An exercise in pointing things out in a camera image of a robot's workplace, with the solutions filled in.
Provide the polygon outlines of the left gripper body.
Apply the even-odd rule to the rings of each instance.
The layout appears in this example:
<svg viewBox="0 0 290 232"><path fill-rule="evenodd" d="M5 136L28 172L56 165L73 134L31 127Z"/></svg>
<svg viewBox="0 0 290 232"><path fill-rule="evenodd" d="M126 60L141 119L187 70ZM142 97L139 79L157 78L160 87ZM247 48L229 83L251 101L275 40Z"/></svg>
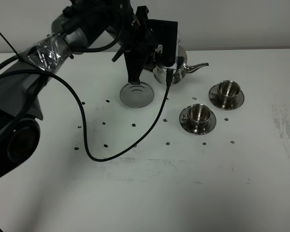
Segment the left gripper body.
<svg viewBox="0 0 290 232"><path fill-rule="evenodd" d="M112 61L115 62L124 55L127 61L152 63L154 50L158 45L153 31L147 24L148 8L140 6L134 13L129 0L107 0L106 5L120 12L120 15L111 14L111 23L106 29L107 33L120 45Z"/></svg>

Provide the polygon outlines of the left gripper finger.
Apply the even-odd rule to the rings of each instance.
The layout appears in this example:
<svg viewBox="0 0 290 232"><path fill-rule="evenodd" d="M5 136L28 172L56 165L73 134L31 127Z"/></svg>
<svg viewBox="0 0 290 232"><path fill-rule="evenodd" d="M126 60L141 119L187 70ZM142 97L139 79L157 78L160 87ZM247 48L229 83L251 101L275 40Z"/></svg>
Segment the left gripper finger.
<svg viewBox="0 0 290 232"><path fill-rule="evenodd" d="M149 55L150 51L139 53L134 50L126 50L124 52L128 82L130 84L140 84L140 75Z"/></svg>
<svg viewBox="0 0 290 232"><path fill-rule="evenodd" d="M165 67L175 64L177 48L177 28L175 21L149 19L148 26L152 30L154 44L163 46L161 62Z"/></svg>

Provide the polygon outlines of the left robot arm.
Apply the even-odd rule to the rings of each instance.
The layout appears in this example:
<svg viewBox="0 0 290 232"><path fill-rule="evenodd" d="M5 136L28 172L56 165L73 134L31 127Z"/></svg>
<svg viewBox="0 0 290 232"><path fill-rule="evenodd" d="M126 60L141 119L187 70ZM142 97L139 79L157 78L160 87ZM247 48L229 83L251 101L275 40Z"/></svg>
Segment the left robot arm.
<svg viewBox="0 0 290 232"><path fill-rule="evenodd" d="M128 0L73 0L52 23L50 36L0 64L0 178L24 163L40 139L43 118L39 92L57 77L74 55L105 51L125 58L128 82L156 60L166 69L166 85L176 70L178 23L148 18L148 8L136 10Z"/></svg>

